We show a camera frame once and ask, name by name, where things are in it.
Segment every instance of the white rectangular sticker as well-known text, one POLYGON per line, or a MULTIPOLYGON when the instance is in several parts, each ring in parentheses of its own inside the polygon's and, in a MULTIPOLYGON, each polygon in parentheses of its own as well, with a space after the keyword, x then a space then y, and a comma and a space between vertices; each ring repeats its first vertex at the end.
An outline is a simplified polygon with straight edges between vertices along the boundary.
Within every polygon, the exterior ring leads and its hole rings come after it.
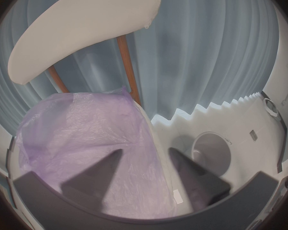
POLYGON ((176 203, 177 203, 177 204, 183 203, 183 200, 182 200, 182 198, 181 198, 181 196, 180 196, 179 191, 178 191, 178 190, 174 190, 173 193, 174 193, 174 198, 175 198, 175 200, 176 200, 176 203))

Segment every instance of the curtain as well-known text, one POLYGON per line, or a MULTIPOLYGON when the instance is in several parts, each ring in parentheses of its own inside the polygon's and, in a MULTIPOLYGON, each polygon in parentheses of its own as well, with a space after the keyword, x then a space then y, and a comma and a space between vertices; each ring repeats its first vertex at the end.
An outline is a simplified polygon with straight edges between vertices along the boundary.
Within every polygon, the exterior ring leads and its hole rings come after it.
MULTIPOLYGON (((18 0, 0 25, 0 124, 11 135, 30 108, 60 92, 47 71, 23 86, 7 72, 17 40, 56 1, 18 0)), ((151 26, 127 41, 143 108, 170 120, 177 108, 190 114, 196 104, 260 92, 275 62, 278 21, 270 0, 162 0, 151 26)), ((70 92, 129 88, 116 39, 54 66, 70 92)))

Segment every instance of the purple plastic bag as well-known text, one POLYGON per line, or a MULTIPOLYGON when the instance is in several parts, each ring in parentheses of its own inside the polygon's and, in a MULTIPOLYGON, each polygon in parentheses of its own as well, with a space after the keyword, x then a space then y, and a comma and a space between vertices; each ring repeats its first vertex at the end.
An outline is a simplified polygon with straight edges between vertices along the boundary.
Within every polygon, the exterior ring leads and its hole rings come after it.
POLYGON ((36 172, 60 193, 63 182, 121 148, 102 211, 137 219, 176 212, 149 126, 125 87, 50 96, 26 114, 16 144, 22 173, 36 172))

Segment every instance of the white floor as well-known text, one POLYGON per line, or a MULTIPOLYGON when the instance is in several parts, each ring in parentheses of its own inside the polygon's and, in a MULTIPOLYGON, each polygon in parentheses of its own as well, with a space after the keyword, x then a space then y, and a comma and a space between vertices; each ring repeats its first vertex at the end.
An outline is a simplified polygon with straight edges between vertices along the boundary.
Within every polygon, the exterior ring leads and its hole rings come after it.
MULTIPOLYGON (((213 131, 229 141, 231 164, 222 176, 231 185, 231 193, 263 171, 280 180, 288 175, 288 168, 277 174, 277 161, 284 139, 280 122, 270 116, 264 106, 263 97, 256 93, 249 97, 224 102, 221 106, 211 103, 207 109, 197 105, 191 115, 177 109, 171 121, 156 115, 152 119, 161 146, 167 153, 169 147, 184 152, 191 148, 195 138, 206 131, 213 131), (254 130, 258 139, 254 142, 250 132, 254 130)), ((177 205, 177 214, 192 212, 188 197, 180 178, 169 160, 173 190, 178 190, 183 203, 177 205)))

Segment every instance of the brown wooden pole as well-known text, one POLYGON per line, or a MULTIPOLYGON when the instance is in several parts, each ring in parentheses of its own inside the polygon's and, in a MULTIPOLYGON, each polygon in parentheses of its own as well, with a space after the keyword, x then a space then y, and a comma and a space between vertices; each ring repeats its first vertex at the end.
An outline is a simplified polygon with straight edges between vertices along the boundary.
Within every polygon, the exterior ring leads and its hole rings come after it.
POLYGON ((57 84, 57 86, 60 88, 60 90, 62 91, 62 93, 69 93, 68 89, 66 88, 65 84, 63 83, 62 79, 60 78, 60 76, 58 75, 58 73, 56 72, 56 69, 54 68, 54 65, 52 65, 51 67, 48 68, 48 71, 50 73, 50 75, 52 76, 52 78, 54 79, 55 83, 57 84))
POLYGON ((126 40, 126 35, 118 36, 116 39, 117 39, 117 43, 119 45, 119 51, 121 52, 123 64, 124 64, 127 78, 129 81, 129 85, 131 88, 130 94, 131 94, 132 98, 139 105, 141 105, 140 95, 138 92, 137 82, 135 81, 135 77, 134 77, 131 58, 130 58, 127 40, 126 40))

